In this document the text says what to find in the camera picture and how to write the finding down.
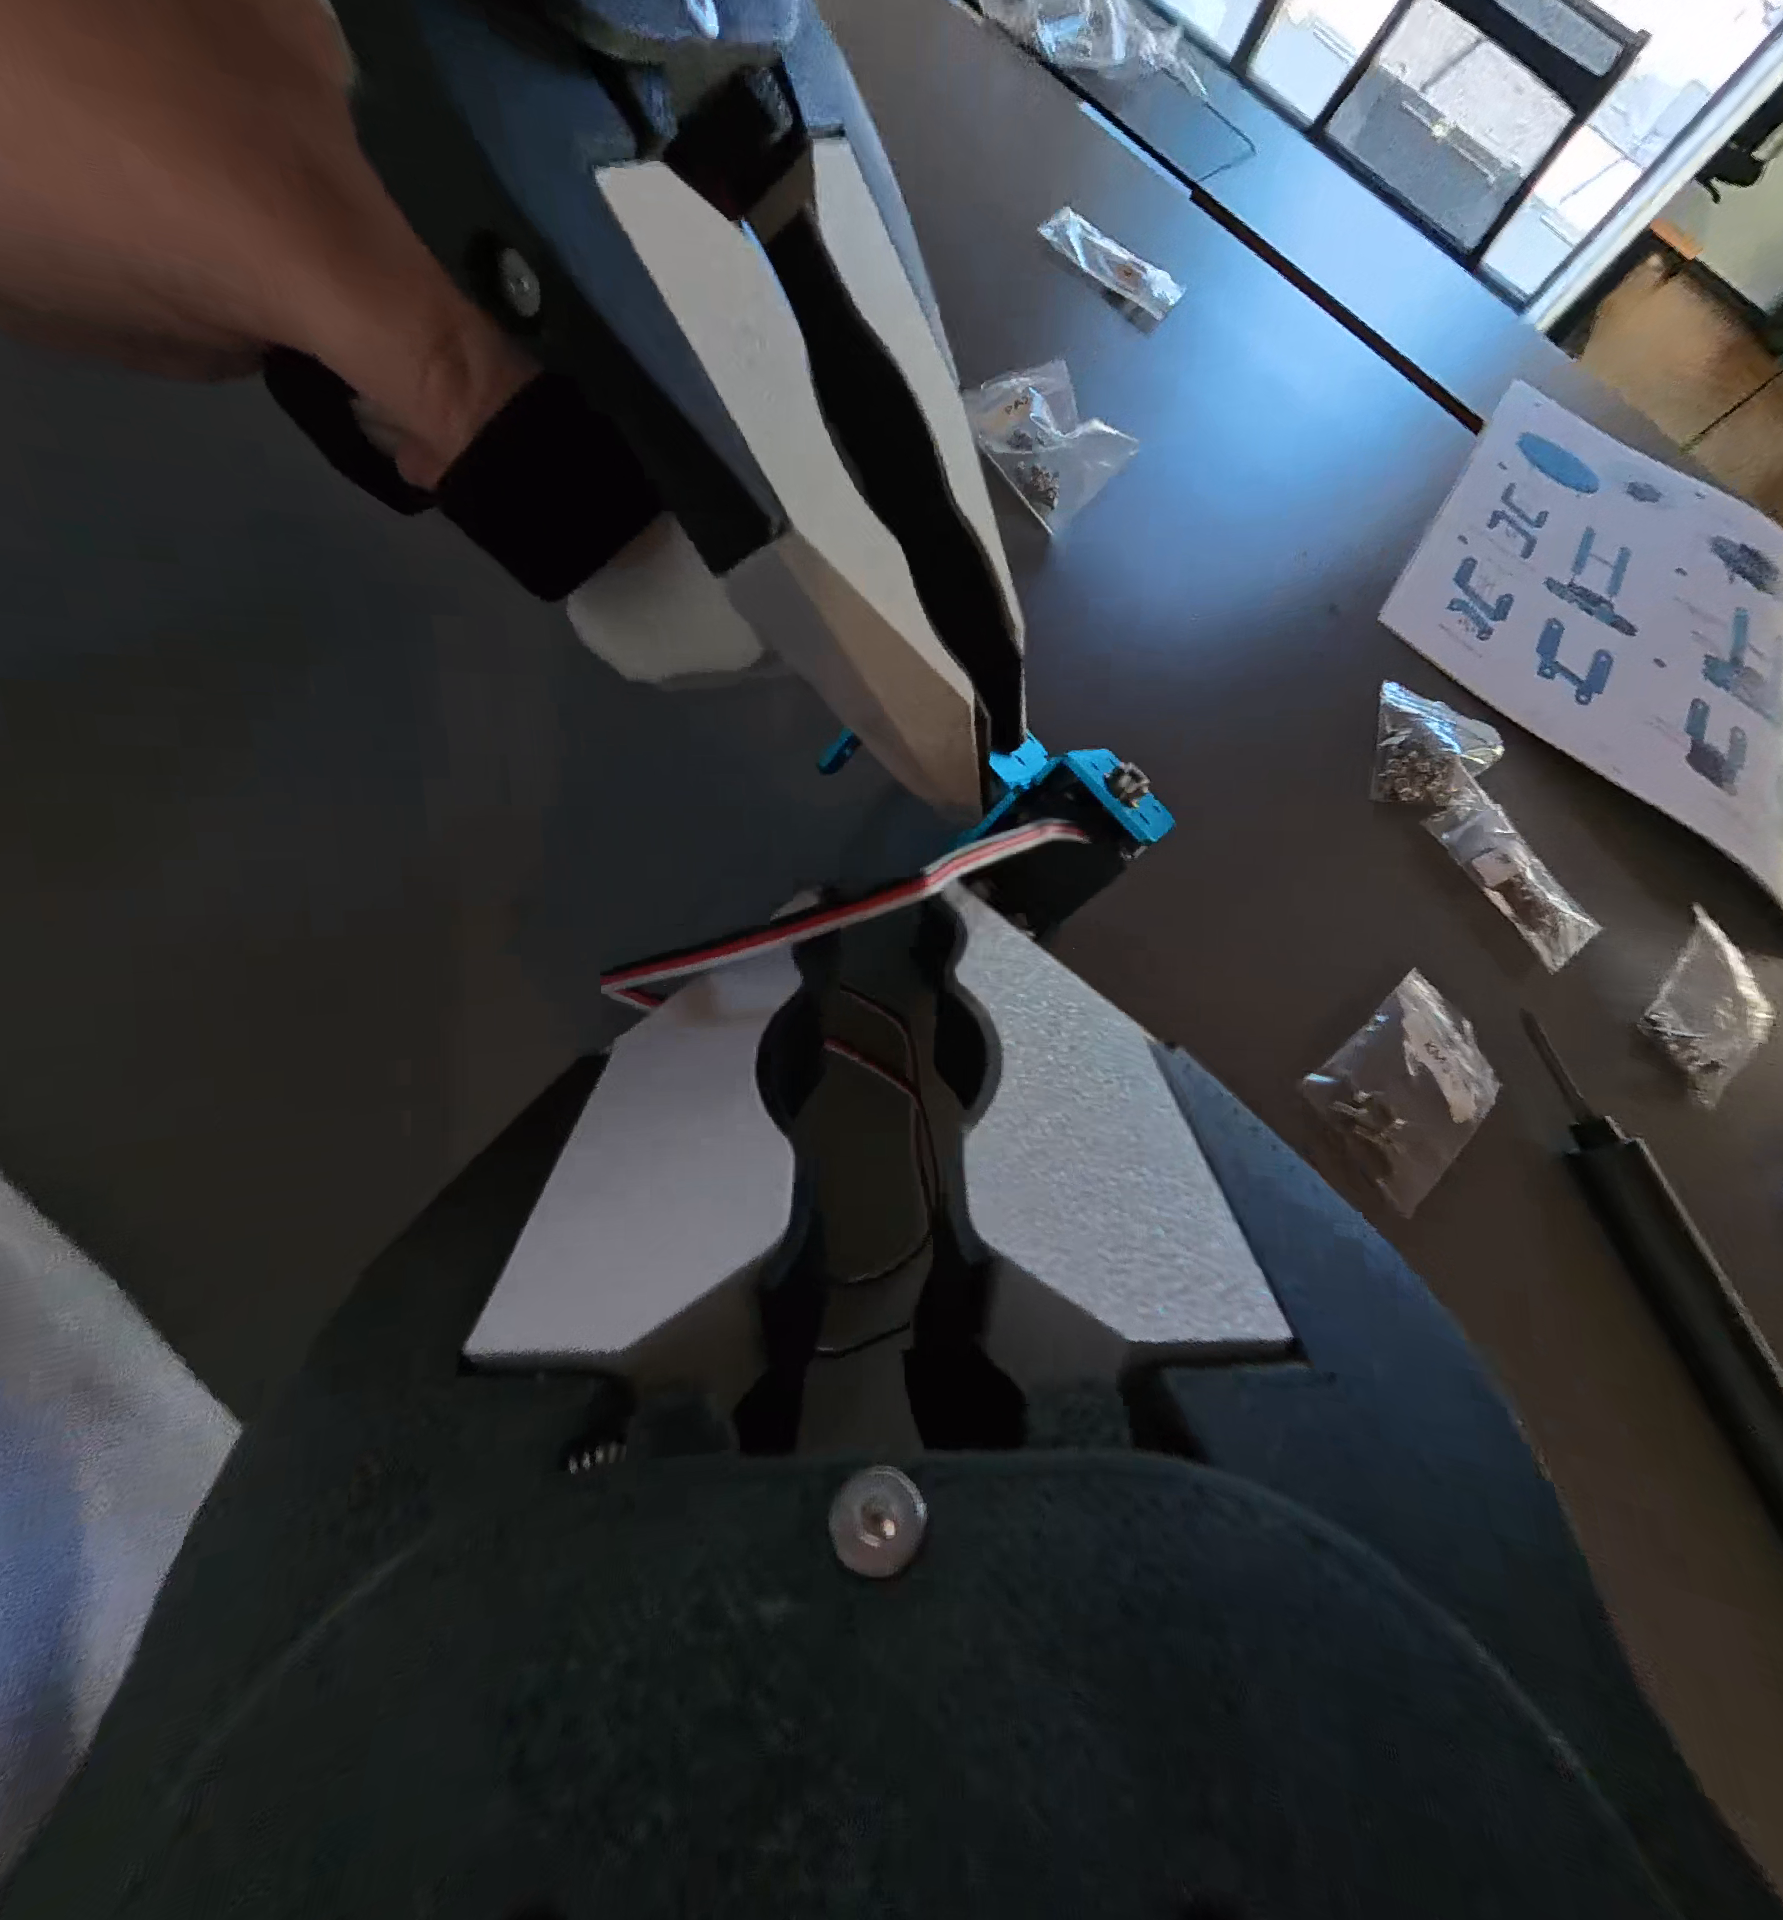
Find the dark grey desk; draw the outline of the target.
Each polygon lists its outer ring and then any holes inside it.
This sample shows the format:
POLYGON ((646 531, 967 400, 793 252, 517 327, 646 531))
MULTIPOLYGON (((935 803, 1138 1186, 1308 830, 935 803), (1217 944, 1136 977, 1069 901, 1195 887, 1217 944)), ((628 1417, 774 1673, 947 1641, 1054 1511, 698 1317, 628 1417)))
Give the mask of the dark grey desk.
MULTIPOLYGON (((1512 734, 1501 797, 1602 925, 1544 975, 1366 800, 1378 625, 1473 434, 1116 155, 956 5, 832 5, 959 371, 1064 357, 1143 450, 999 522, 1047 739, 1175 836, 1061 956, 1204 1061, 1404 1249, 1561 1489, 1632 1662, 1783 1893, 1783 1544, 1555 1158, 1521 1027, 1641 1133, 1783 1359, 1783 919, 1512 734), (1048 251, 1070 206, 1185 298, 1048 251), (1704 1111, 1637 1020, 1701 904, 1776 1006, 1704 1111), (1414 1217, 1301 1097, 1419 970, 1502 1091, 1414 1217)), ((931 819, 786 673, 633 688, 446 524, 376 508, 253 382, 0 337, 0 1172, 240 1418, 412 1215, 607 1035, 604 964, 737 925, 931 819)))

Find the clear bag of silver screws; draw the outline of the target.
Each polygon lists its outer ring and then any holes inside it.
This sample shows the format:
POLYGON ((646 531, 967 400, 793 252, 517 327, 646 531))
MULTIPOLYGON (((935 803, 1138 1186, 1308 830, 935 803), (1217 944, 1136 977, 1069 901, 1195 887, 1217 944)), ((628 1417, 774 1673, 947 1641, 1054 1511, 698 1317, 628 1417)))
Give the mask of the clear bag of silver screws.
POLYGON ((1505 751, 1495 727, 1388 680, 1378 692, 1369 798, 1399 807, 1449 807, 1463 785, 1488 775, 1505 751))

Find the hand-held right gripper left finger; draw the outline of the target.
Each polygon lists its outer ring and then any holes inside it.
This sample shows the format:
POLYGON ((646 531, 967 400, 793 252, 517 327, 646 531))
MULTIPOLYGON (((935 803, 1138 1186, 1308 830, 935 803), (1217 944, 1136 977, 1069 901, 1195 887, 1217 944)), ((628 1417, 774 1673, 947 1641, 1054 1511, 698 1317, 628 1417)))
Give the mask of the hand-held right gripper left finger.
POLYGON ((832 986, 830 932, 773 942, 614 1041, 464 1338, 476 1372, 698 1398, 746 1451, 798 1447, 830 1273, 793 1132, 832 986))

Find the assembly instruction booklet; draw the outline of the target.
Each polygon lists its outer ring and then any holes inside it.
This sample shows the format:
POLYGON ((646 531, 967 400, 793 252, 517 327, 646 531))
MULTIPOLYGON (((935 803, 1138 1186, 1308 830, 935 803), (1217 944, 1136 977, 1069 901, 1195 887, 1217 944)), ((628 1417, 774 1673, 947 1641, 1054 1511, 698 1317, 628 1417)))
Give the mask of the assembly instruction booklet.
POLYGON ((1783 911, 1783 529, 1519 379, 1380 611, 1783 911))

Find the clear plastic parts bag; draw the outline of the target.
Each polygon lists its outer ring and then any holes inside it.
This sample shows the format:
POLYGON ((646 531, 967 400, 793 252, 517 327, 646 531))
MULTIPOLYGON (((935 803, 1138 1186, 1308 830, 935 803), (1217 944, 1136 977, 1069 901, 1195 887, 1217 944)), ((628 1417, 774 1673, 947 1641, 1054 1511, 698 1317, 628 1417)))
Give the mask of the clear plastic parts bag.
POLYGON ((1704 1111, 1769 1043, 1776 1006, 1747 955, 1701 905, 1691 932, 1637 1020, 1704 1111))
POLYGON ((1598 936, 1598 919, 1478 786, 1432 812, 1424 830, 1516 930, 1546 973, 1563 971, 1598 936))
POLYGON ((984 458, 1050 540, 1064 539, 1140 453, 1132 434, 1080 417, 1063 357, 997 373, 962 403, 984 458))
POLYGON ((1037 234, 1050 252, 1140 325, 1166 323, 1185 298, 1175 276, 1107 236, 1070 206, 1043 220, 1037 234))

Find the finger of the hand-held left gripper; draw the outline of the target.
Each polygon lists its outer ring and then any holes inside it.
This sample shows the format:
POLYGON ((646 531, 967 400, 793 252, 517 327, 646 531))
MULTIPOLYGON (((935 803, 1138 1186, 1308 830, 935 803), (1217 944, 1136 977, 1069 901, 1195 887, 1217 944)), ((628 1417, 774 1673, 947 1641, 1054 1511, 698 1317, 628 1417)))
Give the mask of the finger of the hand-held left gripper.
POLYGON ((1018 747, 1024 611, 950 348, 850 141, 810 140, 806 171, 789 221, 789 304, 814 393, 931 632, 972 688, 987 743, 1018 747))
POLYGON ((970 819, 984 764, 972 683, 844 466, 759 240, 660 160, 611 167, 598 186, 783 509, 781 535, 730 571, 731 603, 901 785, 970 819))

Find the large office window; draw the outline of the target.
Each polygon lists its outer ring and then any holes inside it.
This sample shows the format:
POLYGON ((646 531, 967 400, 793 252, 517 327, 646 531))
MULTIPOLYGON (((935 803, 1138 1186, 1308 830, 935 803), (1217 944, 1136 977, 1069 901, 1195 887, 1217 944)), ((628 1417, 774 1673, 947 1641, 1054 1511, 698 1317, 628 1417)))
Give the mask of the large office window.
POLYGON ((1783 2, 1495 5, 1610 86, 1591 111, 1470 5, 1161 5, 1514 305, 1548 290, 1783 37, 1783 2))

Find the black office chair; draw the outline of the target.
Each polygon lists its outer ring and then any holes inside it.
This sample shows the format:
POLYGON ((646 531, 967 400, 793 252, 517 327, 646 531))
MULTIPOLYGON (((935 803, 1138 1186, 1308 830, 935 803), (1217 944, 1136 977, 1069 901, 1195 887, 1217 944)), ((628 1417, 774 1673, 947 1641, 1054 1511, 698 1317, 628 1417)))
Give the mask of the black office chair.
POLYGON ((1750 188, 1783 155, 1783 92, 1771 97, 1700 167, 1695 184, 1714 200, 1724 188, 1750 188))

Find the labelled clear bag of screws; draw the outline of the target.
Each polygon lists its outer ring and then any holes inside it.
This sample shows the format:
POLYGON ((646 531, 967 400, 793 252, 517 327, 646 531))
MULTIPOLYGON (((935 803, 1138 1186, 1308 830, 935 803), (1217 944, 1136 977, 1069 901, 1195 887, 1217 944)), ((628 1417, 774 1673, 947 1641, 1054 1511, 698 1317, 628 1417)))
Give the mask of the labelled clear bag of screws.
POLYGON ((1414 1217, 1491 1116, 1502 1082, 1471 1023, 1410 970, 1298 1091, 1384 1203, 1414 1217))

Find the person's white shirt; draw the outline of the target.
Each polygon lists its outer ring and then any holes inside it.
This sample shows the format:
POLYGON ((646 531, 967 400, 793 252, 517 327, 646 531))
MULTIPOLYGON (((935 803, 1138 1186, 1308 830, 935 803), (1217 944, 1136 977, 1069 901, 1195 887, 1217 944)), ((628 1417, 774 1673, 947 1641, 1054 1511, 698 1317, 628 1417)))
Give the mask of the person's white shirt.
POLYGON ((237 1437, 0 1175, 0 1878, 92 1741, 237 1437))

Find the crumpled clear plastic wrap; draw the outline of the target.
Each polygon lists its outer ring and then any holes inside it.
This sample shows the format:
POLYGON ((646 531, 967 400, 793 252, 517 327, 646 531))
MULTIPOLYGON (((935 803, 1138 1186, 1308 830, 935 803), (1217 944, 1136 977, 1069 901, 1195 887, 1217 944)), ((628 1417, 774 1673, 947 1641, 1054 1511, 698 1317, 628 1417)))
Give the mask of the crumpled clear plastic wrap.
POLYGON ((1143 2, 976 2, 1018 46, 1064 74, 1195 81, 1185 34, 1143 2))

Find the person's left hand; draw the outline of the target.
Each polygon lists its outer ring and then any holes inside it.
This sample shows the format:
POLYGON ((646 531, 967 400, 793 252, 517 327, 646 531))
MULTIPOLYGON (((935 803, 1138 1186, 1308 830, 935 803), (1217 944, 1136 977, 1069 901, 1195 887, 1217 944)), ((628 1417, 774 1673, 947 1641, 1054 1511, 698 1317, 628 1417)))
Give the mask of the person's left hand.
POLYGON ((191 379, 275 348, 433 488, 536 366, 366 160, 326 5, 0 2, 0 332, 191 379))

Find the black screwdriver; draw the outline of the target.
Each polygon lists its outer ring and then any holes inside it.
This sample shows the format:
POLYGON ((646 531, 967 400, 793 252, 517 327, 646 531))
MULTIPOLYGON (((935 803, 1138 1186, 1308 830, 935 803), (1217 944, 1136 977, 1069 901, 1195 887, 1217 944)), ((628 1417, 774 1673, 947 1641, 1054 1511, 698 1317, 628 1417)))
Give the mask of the black screwdriver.
POLYGON ((1783 1535, 1783 1366, 1647 1143, 1587 1099, 1533 1010, 1521 1025, 1568 1108, 1576 1186, 1783 1535))

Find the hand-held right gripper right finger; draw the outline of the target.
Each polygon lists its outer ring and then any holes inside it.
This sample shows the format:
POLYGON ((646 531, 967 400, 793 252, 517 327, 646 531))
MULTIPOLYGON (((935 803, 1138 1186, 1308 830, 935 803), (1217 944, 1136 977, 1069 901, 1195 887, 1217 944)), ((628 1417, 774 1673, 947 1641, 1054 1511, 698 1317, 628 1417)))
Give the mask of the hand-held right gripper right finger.
POLYGON ((966 885, 921 914, 938 1251, 906 1347, 934 1451, 1138 1427, 1167 1369, 1297 1356, 1287 1309, 1131 1014, 966 885))

